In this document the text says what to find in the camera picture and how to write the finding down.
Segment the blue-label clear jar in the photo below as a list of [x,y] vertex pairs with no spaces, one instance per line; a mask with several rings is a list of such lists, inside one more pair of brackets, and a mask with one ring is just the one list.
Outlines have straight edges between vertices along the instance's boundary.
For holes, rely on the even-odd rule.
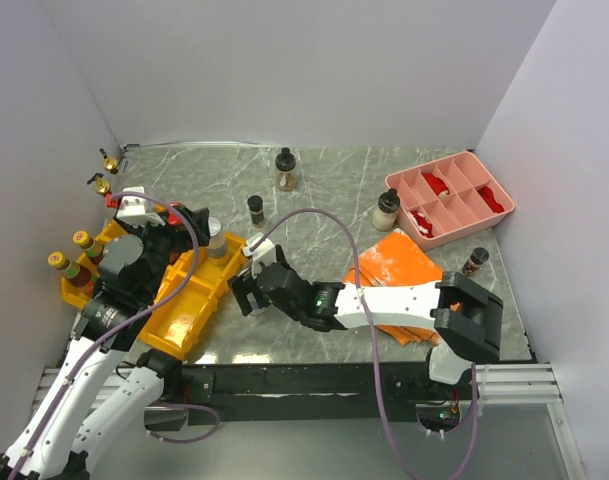
[[210,232],[209,244],[206,247],[208,257],[215,265],[225,265],[228,262],[230,255],[222,223],[216,217],[210,216],[208,219],[208,227]]

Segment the tall oil bottle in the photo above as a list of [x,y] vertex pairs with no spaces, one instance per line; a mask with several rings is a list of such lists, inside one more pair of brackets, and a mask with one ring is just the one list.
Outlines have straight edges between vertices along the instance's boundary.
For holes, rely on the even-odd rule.
[[105,200],[109,200],[113,193],[112,186],[103,173],[93,174],[87,181],[87,185],[91,185],[94,191],[102,196]]
[[115,156],[109,155],[104,148],[99,149],[102,156],[103,168],[111,175],[117,175],[121,168],[121,160]]

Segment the green-label sauce bottle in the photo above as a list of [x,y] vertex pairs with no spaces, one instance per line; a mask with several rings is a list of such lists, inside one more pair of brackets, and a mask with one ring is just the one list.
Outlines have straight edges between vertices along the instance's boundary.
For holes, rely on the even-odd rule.
[[73,242],[83,251],[93,265],[98,265],[104,256],[104,245],[87,231],[79,230],[73,234]]
[[72,287],[86,295],[93,293],[96,277],[87,267],[70,260],[60,251],[55,251],[48,256],[48,264],[57,270]]

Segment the white-lid jar edge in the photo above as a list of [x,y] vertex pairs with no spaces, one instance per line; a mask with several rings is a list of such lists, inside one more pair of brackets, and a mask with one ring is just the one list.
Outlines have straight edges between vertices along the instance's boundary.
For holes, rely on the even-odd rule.
[[267,311],[267,307],[261,307],[259,305],[258,301],[255,299],[255,297],[252,294],[249,294],[247,296],[247,299],[251,306],[251,312],[250,312],[251,316],[258,316]]

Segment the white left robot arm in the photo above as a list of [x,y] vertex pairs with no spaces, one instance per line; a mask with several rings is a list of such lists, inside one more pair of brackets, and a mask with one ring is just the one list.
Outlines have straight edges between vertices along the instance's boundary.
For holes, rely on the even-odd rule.
[[209,211],[124,198],[114,216],[123,234],[104,245],[93,294],[62,367],[17,440],[0,454],[0,479],[87,479],[100,456],[145,408],[177,399],[181,363],[152,349],[100,407],[93,403],[154,309],[167,267],[210,241]]

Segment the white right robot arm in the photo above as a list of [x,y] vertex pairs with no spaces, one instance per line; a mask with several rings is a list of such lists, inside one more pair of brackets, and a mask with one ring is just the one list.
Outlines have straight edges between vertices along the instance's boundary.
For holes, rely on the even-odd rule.
[[439,335],[422,374],[424,391],[444,398],[473,364],[500,357],[503,301],[464,275],[447,271],[415,286],[357,286],[302,279],[290,266],[246,268],[229,281],[244,316],[274,306],[318,332],[366,326],[420,328]]

